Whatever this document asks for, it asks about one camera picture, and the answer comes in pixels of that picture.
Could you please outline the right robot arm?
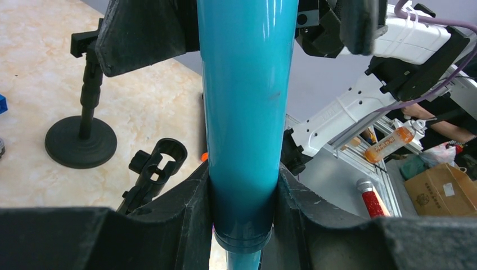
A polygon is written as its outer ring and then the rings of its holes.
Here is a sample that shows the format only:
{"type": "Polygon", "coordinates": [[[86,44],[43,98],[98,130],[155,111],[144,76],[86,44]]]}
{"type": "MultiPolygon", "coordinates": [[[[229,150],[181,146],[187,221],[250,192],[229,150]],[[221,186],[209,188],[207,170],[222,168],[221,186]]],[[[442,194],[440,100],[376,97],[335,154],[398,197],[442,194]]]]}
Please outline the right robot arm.
{"type": "Polygon", "coordinates": [[[476,24],[387,1],[111,1],[95,53],[108,77],[198,51],[212,178],[298,174],[328,141],[376,111],[421,101],[476,24]],[[282,130],[294,42],[311,56],[370,55],[364,76],[282,130]]]}

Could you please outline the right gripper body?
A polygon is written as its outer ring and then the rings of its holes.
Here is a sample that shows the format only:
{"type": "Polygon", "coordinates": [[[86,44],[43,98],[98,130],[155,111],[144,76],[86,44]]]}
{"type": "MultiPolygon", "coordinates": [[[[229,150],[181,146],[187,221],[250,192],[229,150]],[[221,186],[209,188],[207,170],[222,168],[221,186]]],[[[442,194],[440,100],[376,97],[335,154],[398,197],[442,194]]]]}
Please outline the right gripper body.
{"type": "Polygon", "coordinates": [[[295,40],[308,56],[335,59],[343,50],[341,4],[342,1],[299,1],[295,40]]]}

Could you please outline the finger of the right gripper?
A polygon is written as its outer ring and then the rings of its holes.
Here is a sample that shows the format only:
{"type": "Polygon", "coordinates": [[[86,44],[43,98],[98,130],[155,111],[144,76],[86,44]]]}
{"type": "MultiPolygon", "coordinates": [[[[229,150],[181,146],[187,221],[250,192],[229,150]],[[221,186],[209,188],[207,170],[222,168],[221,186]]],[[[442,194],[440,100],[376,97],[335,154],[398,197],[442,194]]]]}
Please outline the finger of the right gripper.
{"type": "Polygon", "coordinates": [[[96,42],[107,77],[199,49],[197,2],[191,0],[110,1],[96,42]]]}
{"type": "Polygon", "coordinates": [[[387,0],[342,0],[335,9],[340,19],[340,40],[353,55],[374,54],[375,40],[388,27],[387,0]]]}

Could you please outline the blue microphone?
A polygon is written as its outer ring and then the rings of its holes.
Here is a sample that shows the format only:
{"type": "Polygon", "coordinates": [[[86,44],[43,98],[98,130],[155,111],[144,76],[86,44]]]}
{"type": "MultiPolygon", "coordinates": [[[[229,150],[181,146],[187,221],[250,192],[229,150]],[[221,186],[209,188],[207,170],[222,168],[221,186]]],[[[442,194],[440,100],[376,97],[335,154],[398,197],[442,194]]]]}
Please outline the blue microphone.
{"type": "Polygon", "coordinates": [[[271,237],[297,1],[198,1],[215,239],[258,269],[271,237]]]}

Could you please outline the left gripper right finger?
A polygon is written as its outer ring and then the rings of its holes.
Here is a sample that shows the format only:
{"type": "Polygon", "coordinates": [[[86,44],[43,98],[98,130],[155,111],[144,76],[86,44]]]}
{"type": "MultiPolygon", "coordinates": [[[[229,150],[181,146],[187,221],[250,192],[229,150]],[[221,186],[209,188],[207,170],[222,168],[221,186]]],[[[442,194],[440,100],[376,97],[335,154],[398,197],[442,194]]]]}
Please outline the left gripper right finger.
{"type": "Polygon", "coordinates": [[[366,220],[280,169],[261,269],[475,269],[476,219],[366,220]]]}

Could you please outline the black tripod stand with clip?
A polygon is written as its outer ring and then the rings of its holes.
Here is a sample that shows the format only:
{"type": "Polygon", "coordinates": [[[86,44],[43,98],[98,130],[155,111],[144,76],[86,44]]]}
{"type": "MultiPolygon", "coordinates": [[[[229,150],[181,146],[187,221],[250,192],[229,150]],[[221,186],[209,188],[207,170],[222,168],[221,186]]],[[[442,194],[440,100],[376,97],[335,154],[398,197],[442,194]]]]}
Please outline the black tripod stand with clip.
{"type": "Polygon", "coordinates": [[[136,152],[128,168],[138,174],[135,185],[122,195],[123,201],[116,210],[128,215],[152,202],[169,178],[175,175],[185,162],[188,152],[184,144],[173,138],[157,141],[152,153],[136,152]]]}

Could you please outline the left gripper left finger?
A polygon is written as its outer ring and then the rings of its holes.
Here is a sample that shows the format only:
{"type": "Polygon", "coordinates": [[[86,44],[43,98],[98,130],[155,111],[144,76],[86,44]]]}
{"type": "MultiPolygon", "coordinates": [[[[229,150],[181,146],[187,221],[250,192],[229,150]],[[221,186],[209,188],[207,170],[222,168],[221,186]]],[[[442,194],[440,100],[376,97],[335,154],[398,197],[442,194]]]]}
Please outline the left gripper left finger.
{"type": "Polygon", "coordinates": [[[109,208],[1,210],[2,269],[208,269],[208,164],[129,215],[109,208]]]}

